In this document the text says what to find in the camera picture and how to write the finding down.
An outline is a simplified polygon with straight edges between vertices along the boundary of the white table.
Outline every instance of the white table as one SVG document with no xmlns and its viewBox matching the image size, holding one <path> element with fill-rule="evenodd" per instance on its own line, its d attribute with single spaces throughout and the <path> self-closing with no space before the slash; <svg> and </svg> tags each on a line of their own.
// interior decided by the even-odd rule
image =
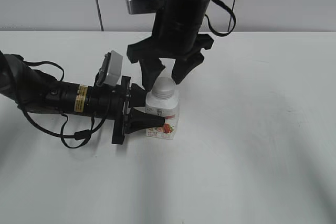
<svg viewBox="0 0 336 224">
<path fill-rule="evenodd" d="M 106 52 L 125 56 L 148 35 L 0 32 L 0 50 L 92 84 Z M 335 43 L 336 33 L 216 38 L 179 87 L 173 141 L 138 132 L 111 145 L 110 121 L 68 150 L 1 96 L 0 223 L 336 223 Z M 127 58 L 122 73 L 140 83 Z M 64 121 L 34 118 L 54 131 Z M 89 121 L 72 116 L 66 132 Z"/>
</svg>

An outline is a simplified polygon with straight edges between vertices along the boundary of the white bottle cap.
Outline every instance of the white bottle cap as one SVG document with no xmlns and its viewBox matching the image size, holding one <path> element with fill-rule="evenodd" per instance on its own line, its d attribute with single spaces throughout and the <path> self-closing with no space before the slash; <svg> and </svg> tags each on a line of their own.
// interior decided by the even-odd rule
<svg viewBox="0 0 336 224">
<path fill-rule="evenodd" d="M 175 91 L 175 82 L 168 77 L 157 78 L 154 87 L 153 95 L 160 99 L 168 99 L 173 96 Z"/>
</svg>

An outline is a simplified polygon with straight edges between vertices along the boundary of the yellow label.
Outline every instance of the yellow label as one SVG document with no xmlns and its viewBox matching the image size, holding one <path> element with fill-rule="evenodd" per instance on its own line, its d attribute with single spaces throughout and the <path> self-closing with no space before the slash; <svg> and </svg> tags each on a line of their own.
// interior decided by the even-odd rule
<svg viewBox="0 0 336 224">
<path fill-rule="evenodd" d="M 88 92 L 88 86 L 79 85 L 74 107 L 75 112 L 83 113 L 87 92 Z"/>
</svg>

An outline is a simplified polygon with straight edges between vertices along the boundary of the bottle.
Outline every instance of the bottle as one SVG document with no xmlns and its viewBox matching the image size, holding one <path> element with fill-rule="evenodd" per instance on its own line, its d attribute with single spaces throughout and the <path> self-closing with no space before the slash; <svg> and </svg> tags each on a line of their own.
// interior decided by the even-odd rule
<svg viewBox="0 0 336 224">
<path fill-rule="evenodd" d="M 166 119 L 162 127 L 146 129 L 147 136 L 172 140 L 177 130 L 180 93 L 171 78 L 159 77 L 146 97 L 146 113 Z"/>
</svg>

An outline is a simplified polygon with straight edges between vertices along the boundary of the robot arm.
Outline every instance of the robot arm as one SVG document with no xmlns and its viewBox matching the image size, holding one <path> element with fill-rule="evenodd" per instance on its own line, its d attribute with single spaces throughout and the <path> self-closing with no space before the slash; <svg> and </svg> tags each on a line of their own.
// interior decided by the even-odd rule
<svg viewBox="0 0 336 224">
<path fill-rule="evenodd" d="M 160 58 L 175 59 L 172 78 L 180 84 L 204 57 L 201 49 L 211 49 L 209 35 L 198 34 L 210 0 L 127 0 L 130 14 L 156 12 L 152 36 L 129 45 L 127 56 L 140 62 L 142 84 L 150 91 L 165 68 Z"/>
</svg>

